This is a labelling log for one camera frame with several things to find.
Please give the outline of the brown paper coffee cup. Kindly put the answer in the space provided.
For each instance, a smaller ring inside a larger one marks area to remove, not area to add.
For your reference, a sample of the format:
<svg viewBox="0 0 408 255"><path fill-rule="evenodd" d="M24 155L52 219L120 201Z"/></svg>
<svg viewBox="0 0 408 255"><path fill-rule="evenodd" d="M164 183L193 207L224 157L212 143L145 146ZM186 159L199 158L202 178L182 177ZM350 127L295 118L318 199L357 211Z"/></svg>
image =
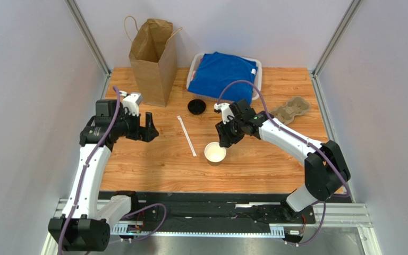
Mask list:
<svg viewBox="0 0 408 255"><path fill-rule="evenodd" d="M227 150L221 147L218 142L211 142L206 145L204 155L211 166L218 166L227 155Z"/></svg>

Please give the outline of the black plastic cup lid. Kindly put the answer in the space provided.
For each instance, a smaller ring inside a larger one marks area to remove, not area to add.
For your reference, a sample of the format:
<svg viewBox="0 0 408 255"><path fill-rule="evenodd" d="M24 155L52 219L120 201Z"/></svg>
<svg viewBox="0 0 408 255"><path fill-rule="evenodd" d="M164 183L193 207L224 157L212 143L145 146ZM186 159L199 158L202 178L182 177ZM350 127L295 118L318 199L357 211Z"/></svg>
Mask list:
<svg viewBox="0 0 408 255"><path fill-rule="evenodd" d="M207 108L206 103L200 99L191 100L187 105L188 111L193 115L203 114L206 108Z"/></svg>

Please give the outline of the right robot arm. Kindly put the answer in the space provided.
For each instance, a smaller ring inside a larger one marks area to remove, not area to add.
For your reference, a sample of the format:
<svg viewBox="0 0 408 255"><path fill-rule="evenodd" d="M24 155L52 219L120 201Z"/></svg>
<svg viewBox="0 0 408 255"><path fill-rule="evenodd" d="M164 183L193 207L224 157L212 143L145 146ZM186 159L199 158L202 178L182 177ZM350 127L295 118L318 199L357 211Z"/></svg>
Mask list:
<svg viewBox="0 0 408 255"><path fill-rule="evenodd" d="M256 113L245 99L231 104L216 103L214 111L222 116L215 126L220 147L229 148L249 135L279 147L303 165L303 185L280 204L284 221L295 221L307 207L325 202L341 187L347 187L351 174L335 141L308 138L265 110Z"/></svg>

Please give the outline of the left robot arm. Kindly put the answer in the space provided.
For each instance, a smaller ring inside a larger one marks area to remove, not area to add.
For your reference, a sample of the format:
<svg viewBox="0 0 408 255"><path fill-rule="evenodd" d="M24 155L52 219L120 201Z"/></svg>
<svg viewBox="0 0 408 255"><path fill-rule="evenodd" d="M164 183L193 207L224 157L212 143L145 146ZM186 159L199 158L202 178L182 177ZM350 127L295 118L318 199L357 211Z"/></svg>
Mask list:
<svg viewBox="0 0 408 255"><path fill-rule="evenodd" d="M146 113L141 126L139 105L142 96L132 93L123 99L96 101L96 112L80 132L80 159L72 191L59 217L48 224L50 235L64 251L104 251L111 229L125 216L139 212L134 191L117 191L98 209L103 173L119 138L150 142L158 137L152 114Z"/></svg>

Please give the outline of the white wrapped straw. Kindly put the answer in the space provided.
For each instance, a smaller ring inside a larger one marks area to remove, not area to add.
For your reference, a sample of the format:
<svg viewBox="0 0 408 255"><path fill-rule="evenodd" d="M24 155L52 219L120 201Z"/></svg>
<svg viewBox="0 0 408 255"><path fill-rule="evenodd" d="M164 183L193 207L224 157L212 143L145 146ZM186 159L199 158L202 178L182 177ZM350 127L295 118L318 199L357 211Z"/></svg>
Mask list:
<svg viewBox="0 0 408 255"><path fill-rule="evenodd" d="M182 127L183 133L184 133L185 138L186 138L186 140L187 140L187 142L188 142L188 145L189 145L189 147L190 147L190 149L191 149L191 152L192 152L193 157L197 157L197 153L196 153L196 151L195 151L195 149L194 149L194 146L193 146L193 144L192 144L192 142L191 142L191 139L190 139L190 137L189 137L189 134L188 134L188 132L187 132L187 129L186 129L185 125L184 125L184 122L183 122L181 116L178 115L178 116L177 116L177 119L178 119L178 121L179 121L179 123L180 123L180 125L181 125L181 127Z"/></svg>

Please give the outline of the cardboard cup carrier tray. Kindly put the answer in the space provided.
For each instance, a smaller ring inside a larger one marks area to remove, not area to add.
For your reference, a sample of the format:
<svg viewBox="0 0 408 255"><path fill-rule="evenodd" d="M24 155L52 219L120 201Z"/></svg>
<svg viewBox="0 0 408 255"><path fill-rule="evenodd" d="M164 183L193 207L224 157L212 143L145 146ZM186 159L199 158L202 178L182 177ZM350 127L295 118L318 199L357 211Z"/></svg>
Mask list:
<svg viewBox="0 0 408 255"><path fill-rule="evenodd" d="M311 109L311 104L301 96L294 96L285 104L278 106L270 113L284 125L293 122L295 117L306 114Z"/></svg>

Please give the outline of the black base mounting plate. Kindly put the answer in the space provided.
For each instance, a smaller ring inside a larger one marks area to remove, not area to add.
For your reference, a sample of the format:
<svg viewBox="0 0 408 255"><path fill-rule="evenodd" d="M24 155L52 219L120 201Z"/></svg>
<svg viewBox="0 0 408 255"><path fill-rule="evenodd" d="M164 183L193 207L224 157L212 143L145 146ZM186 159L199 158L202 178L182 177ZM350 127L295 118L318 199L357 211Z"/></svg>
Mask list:
<svg viewBox="0 0 408 255"><path fill-rule="evenodd" d="M285 193L137 192L138 209L162 203L133 216L143 229L172 233L268 233L271 224L285 224L281 202Z"/></svg>

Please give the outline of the brown paper bag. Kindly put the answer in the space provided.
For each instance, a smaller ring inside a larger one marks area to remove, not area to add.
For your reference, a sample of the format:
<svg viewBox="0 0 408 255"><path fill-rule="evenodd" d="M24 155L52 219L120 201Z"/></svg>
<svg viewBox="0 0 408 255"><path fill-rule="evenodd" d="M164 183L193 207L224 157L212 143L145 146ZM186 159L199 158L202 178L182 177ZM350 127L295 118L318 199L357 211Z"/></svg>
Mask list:
<svg viewBox="0 0 408 255"><path fill-rule="evenodd" d="M146 104L166 107L178 70L175 38L183 28L150 18L136 29L136 36L128 37L136 84Z"/></svg>

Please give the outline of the aluminium frame rail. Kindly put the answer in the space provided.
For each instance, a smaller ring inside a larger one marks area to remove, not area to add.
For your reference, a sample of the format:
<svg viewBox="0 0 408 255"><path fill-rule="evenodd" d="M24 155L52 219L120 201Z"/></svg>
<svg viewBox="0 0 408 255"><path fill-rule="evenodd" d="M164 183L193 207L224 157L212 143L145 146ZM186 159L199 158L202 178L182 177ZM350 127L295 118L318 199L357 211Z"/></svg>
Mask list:
<svg viewBox="0 0 408 255"><path fill-rule="evenodd" d="M287 222L284 194L140 192L105 254L382 254L366 205L334 198Z"/></svg>

